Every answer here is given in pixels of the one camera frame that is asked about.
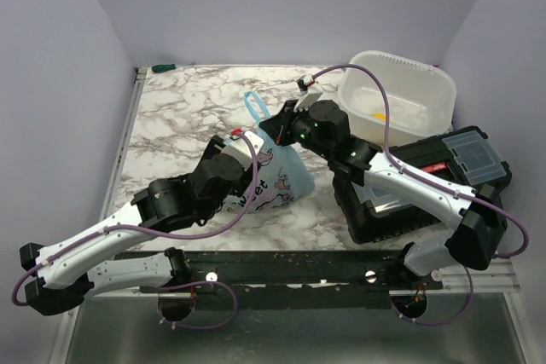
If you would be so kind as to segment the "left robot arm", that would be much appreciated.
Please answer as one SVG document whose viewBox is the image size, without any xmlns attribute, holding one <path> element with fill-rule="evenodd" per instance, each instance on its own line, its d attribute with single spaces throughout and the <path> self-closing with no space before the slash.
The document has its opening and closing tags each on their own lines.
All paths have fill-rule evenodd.
<svg viewBox="0 0 546 364">
<path fill-rule="evenodd" d="M 206 225 L 228 196 L 256 187 L 263 145 L 251 131 L 227 141 L 214 136 L 190 173 L 152 181 L 114 214 L 58 244 L 22 246 L 26 273 L 12 291 L 13 304 L 51 316 L 106 292 L 181 291 L 193 279 L 182 251 L 120 260 L 115 255 L 159 237 L 179 240 L 179 230 Z"/>
</svg>

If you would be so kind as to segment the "blue plastic bag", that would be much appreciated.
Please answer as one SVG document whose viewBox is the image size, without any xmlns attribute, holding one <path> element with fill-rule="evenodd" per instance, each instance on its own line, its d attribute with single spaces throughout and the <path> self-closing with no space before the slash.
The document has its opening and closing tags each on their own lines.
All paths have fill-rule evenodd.
<svg viewBox="0 0 546 364">
<path fill-rule="evenodd" d="M 258 183 L 255 198 L 248 212 L 264 211 L 291 205 L 315 189 L 313 175 L 307 170 L 298 153 L 290 146 L 277 146 L 259 127 L 270 112 L 260 97 L 247 91 L 243 99 L 257 127 L 253 131 L 264 139 L 257 153 Z"/>
</svg>

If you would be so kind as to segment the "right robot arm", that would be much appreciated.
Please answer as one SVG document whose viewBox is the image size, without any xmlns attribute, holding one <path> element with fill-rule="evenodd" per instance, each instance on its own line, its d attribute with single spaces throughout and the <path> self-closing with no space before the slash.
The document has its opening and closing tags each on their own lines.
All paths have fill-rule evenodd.
<svg viewBox="0 0 546 364">
<path fill-rule="evenodd" d="M 278 114 L 260 121 L 259 128 L 275 144 L 298 143 L 325 159 L 334 174 L 408 201 L 449 229 L 448 234 L 406 247 L 401 262 L 392 268 L 398 286 L 410 289 L 435 269 L 454 264 L 488 269 L 507 228 L 496 189 L 448 182 L 394 158 L 352 135 L 347 114 L 333 101 L 317 101 L 304 109 L 298 104 L 286 101 Z"/>
</svg>

